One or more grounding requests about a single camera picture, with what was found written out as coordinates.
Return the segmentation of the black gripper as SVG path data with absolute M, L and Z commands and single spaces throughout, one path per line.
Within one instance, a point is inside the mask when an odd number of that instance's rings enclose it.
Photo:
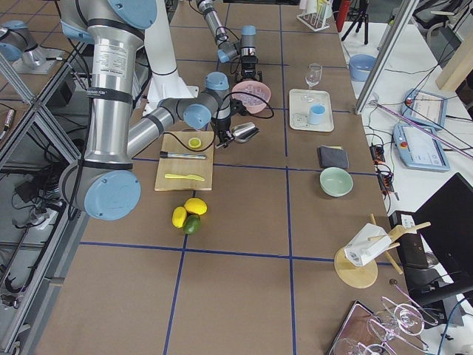
M 236 71 L 234 76 L 235 83 L 238 84 L 242 81 L 262 82 L 262 71 L 256 69 L 258 62 L 255 55 L 242 55 L 239 60 L 240 69 Z
M 211 127 L 218 137 L 218 142 L 215 143 L 216 149 L 228 148 L 234 142 L 235 138 L 231 134 L 231 117 L 243 110 L 245 107 L 241 100 L 231 98 L 228 104 L 221 107 L 211 119 Z

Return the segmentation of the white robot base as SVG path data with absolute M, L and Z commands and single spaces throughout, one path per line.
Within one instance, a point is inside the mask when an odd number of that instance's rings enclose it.
M 187 86 L 180 77 L 174 55 L 165 2 L 154 1 L 157 17 L 145 30 L 144 47 L 152 70 L 144 113 L 150 113 L 166 98 L 196 98 L 199 88 Z

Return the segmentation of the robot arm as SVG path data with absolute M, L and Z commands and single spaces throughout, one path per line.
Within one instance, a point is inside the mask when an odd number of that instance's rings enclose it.
M 228 77 L 212 72 L 191 92 L 177 72 L 163 1 L 61 1 L 64 34 L 92 44 L 92 82 L 86 95 L 90 124 L 82 156 L 60 179 L 62 197 L 90 217 L 118 220 L 136 207 L 141 186 L 132 158 L 178 121 L 212 124 L 223 143 L 231 138 Z M 136 55 L 144 49 L 157 106 L 135 124 L 132 95 Z
M 195 1 L 197 11 L 205 19 L 217 45 L 217 56 L 221 63 L 231 65 L 235 83 L 241 81 L 262 82 L 262 71 L 256 68 L 259 59 L 256 55 L 256 28 L 245 25 L 241 34 L 236 35 L 222 24 L 214 6 L 214 1 Z

